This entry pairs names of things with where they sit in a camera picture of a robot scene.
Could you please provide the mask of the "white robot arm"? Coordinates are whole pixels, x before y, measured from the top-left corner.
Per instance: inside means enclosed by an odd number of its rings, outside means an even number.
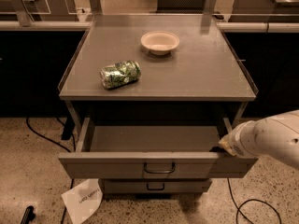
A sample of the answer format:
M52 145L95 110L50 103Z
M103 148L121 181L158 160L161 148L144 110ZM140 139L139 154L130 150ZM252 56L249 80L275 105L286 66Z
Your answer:
M269 156L298 170L299 110L242 122L231 128L211 151L240 159Z

